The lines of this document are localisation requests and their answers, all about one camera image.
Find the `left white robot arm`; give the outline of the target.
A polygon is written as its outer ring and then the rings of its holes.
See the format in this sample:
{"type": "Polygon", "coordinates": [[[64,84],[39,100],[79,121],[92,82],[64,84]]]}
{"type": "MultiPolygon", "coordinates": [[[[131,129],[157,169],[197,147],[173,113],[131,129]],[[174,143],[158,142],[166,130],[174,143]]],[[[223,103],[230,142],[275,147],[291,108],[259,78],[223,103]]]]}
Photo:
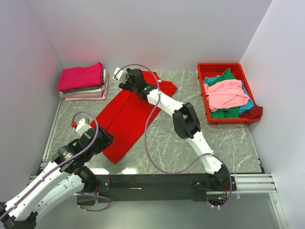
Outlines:
{"type": "Polygon", "coordinates": [[[33,229],[37,220],[69,196],[93,195],[98,191],[96,175],[85,166],[93,156],[109,147],[113,135],[101,126],[77,127],[79,138],[59,148],[44,170],[16,197],[0,205],[0,220],[6,229],[33,229]]]}

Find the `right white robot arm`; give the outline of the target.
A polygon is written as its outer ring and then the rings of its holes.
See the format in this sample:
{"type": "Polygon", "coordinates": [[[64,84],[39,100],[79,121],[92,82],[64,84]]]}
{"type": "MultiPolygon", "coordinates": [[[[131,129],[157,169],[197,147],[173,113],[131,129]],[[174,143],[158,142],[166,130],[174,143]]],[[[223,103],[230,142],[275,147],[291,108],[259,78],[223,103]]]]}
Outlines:
{"type": "Polygon", "coordinates": [[[166,112],[173,120],[176,134],[193,148],[197,158],[186,168],[177,171],[181,174],[190,169],[197,161],[203,163],[208,176],[208,183],[213,191],[228,187],[233,190],[232,177],[224,161],[210,148],[201,131],[200,121],[191,103],[182,103],[174,100],[161,91],[161,81],[153,77],[156,84],[149,84],[144,79],[142,70],[130,69],[129,66],[116,68],[113,79],[119,81],[123,90],[135,93],[146,103],[166,112]]]}

